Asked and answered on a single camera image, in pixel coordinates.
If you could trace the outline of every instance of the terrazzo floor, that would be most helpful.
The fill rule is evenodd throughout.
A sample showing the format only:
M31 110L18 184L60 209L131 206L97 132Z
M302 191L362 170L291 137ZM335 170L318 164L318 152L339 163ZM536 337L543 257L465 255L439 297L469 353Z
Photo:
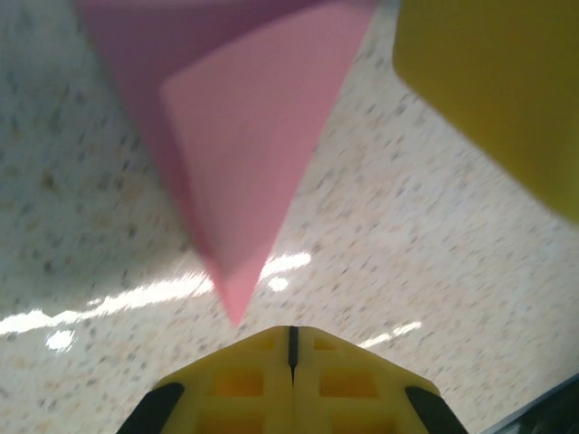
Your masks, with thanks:
M323 328L477 433L579 367L579 232L394 75L375 19L235 330L71 4L0 3L0 433L113 433L162 376Z

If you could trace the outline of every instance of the floor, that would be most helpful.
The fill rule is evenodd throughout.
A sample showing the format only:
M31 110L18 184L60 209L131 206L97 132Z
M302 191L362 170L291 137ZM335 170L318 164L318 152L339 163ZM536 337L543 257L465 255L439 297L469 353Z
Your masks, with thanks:
M312 325L477 433L577 372L579 231L394 75L383 4L242 326L67 0L0 4L0 433L113 433L160 377Z

